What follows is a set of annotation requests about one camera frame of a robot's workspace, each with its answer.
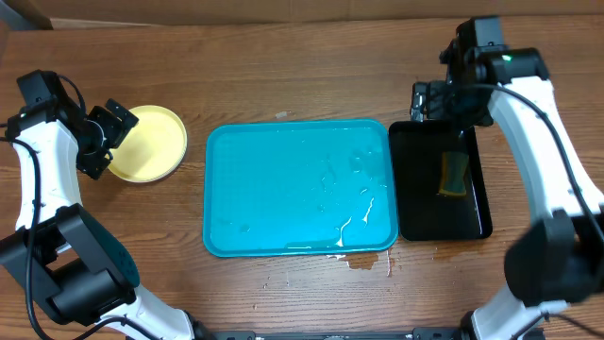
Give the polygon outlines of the yellow-green rimmed plate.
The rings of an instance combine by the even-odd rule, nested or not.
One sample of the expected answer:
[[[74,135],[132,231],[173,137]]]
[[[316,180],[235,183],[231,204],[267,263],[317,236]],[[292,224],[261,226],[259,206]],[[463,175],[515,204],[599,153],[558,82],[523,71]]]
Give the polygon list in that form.
[[[120,146],[112,151],[110,172],[120,179],[146,183],[172,173],[183,160],[188,136],[181,119],[161,106],[130,110],[138,119]]]

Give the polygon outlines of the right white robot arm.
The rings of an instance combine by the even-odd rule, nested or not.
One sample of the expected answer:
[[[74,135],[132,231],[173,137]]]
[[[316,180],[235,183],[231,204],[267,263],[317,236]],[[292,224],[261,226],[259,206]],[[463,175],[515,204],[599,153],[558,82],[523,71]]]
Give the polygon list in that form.
[[[506,253],[505,285],[453,337],[539,339],[542,322],[603,289],[603,194],[565,130],[538,50],[508,47],[499,19],[481,16],[457,27],[440,61],[446,77],[414,85],[411,119],[456,130],[498,125],[531,217]]]

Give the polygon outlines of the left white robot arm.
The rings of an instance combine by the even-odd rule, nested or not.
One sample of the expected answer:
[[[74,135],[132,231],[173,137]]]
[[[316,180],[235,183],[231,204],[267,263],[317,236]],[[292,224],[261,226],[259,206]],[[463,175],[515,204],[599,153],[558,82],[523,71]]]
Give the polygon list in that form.
[[[127,249],[82,206],[77,175],[98,179],[137,123],[113,99],[88,110],[72,99],[67,77],[35,70],[17,80],[25,105],[4,123],[18,154],[21,210],[1,241],[1,265],[25,291],[27,317],[41,338],[41,309],[88,338],[104,327],[128,339],[211,339],[188,312],[144,288]]]

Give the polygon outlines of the green and yellow sponge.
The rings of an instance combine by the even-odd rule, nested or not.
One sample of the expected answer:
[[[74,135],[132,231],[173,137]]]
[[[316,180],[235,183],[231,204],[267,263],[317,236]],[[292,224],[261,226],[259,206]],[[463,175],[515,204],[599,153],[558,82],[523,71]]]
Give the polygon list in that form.
[[[439,184],[440,195],[465,196],[465,173],[469,163],[469,156],[458,151],[446,151],[442,155],[441,179]]]

